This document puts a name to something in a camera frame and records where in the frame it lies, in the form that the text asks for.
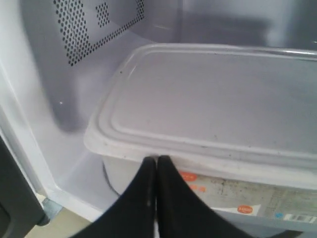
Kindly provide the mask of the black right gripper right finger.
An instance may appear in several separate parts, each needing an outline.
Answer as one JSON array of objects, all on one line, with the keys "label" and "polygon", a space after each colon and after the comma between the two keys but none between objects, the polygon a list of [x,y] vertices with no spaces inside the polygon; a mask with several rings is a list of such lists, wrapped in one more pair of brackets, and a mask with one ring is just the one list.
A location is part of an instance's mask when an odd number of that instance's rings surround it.
[{"label": "black right gripper right finger", "polygon": [[157,162],[157,214],[161,238],[249,238],[210,209],[184,181],[169,156]]}]

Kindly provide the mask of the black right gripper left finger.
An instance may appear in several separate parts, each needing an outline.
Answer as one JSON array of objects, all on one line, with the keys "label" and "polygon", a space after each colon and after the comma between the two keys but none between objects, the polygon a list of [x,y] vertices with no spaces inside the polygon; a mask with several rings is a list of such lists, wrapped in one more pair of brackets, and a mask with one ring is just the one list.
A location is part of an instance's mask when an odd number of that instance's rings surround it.
[{"label": "black right gripper left finger", "polygon": [[116,202],[74,238],[153,238],[156,215],[156,162],[145,157]]}]

